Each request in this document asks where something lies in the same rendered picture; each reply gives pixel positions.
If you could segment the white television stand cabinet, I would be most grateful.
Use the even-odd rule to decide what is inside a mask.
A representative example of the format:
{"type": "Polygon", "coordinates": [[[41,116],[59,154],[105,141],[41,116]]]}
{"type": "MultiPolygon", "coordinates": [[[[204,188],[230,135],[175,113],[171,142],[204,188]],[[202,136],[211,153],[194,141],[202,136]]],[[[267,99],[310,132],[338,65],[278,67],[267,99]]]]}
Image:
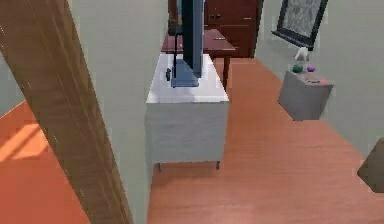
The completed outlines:
{"type": "Polygon", "coordinates": [[[223,159],[229,98],[209,55],[197,87],[173,88],[166,79],[173,56],[162,53],[146,100],[146,133],[154,164],[216,163],[223,159]]]}

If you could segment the grey flat television set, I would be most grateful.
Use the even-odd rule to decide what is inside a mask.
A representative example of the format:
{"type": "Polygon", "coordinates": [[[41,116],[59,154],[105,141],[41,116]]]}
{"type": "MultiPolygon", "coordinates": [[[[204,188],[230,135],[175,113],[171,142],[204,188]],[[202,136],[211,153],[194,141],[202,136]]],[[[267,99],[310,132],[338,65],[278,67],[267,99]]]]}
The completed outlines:
{"type": "Polygon", "coordinates": [[[171,86],[198,87],[202,75],[203,57],[203,0],[182,0],[182,23],[176,28],[175,47],[182,37],[182,59],[174,52],[171,86]]]}

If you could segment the dark red wooden table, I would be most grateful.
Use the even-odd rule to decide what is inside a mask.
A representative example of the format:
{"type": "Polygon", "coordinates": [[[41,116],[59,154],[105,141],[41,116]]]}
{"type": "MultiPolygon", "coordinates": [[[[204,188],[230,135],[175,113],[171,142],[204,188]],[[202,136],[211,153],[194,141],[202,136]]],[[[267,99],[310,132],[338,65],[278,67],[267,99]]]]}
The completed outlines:
{"type": "MultiPolygon", "coordinates": [[[[167,54],[173,54],[174,52],[183,52],[183,37],[167,35],[161,51],[167,54]]],[[[208,54],[212,60],[216,58],[222,58],[224,60],[223,67],[223,87],[227,87],[230,60],[235,52],[235,48],[229,43],[229,41],[221,34],[217,29],[205,30],[203,34],[203,52],[208,54]]]]}

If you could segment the dark red wooden cupboard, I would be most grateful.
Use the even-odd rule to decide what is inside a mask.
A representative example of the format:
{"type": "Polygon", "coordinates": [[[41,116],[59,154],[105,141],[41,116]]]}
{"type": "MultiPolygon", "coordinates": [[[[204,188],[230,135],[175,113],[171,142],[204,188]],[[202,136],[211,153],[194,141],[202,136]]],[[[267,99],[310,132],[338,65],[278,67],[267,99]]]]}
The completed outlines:
{"type": "MultiPolygon", "coordinates": [[[[231,58],[253,58],[261,0],[203,0],[204,30],[217,29],[235,48],[231,58]]],[[[167,35],[174,36],[182,23],[181,2],[169,0],[172,9],[167,35]]]]}

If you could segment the grey box side table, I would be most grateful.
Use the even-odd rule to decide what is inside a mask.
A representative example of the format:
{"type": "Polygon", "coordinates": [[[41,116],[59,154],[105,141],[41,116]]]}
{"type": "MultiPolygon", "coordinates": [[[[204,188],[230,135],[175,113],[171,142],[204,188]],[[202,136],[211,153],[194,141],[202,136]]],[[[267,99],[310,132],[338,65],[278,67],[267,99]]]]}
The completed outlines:
{"type": "Polygon", "coordinates": [[[321,79],[325,78],[314,73],[286,71],[278,103],[294,121],[320,119],[333,88],[329,81],[321,84],[321,79]]]}

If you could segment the white small figurine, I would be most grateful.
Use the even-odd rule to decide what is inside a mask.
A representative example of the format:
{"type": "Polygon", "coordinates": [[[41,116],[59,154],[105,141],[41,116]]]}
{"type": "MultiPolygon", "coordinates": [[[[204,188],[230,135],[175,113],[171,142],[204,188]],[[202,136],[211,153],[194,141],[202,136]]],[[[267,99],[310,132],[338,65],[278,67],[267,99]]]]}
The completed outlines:
{"type": "Polygon", "coordinates": [[[309,60],[309,50],[307,47],[300,47],[296,53],[295,59],[297,61],[307,62],[309,60]]]}

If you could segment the brown wooden room door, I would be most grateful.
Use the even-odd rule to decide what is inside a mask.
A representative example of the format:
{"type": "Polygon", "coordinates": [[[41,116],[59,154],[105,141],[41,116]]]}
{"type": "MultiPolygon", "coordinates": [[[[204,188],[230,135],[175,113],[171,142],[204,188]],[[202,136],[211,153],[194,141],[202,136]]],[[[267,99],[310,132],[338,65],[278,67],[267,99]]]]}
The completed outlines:
{"type": "Polygon", "coordinates": [[[0,52],[91,224],[134,224],[67,0],[0,0],[0,52]]]}

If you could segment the dark brown furniture corner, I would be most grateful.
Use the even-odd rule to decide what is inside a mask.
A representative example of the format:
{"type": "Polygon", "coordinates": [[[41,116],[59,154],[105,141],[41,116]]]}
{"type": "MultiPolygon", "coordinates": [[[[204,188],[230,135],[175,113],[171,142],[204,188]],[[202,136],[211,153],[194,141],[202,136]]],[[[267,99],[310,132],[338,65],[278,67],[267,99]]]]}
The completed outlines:
{"type": "Polygon", "coordinates": [[[375,193],[384,193],[384,137],[380,138],[357,171],[375,193]]]}

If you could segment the black framed wall picture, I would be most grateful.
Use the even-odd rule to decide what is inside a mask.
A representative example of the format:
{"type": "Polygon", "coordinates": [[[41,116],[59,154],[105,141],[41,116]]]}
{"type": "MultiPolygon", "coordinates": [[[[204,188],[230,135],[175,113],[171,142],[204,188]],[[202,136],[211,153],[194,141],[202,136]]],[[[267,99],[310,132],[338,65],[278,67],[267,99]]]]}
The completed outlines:
{"type": "Polygon", "coordinates": [[[328,0],[282,0],[277,28],[272,34],[313,51],[327,3],[328,0]]]}

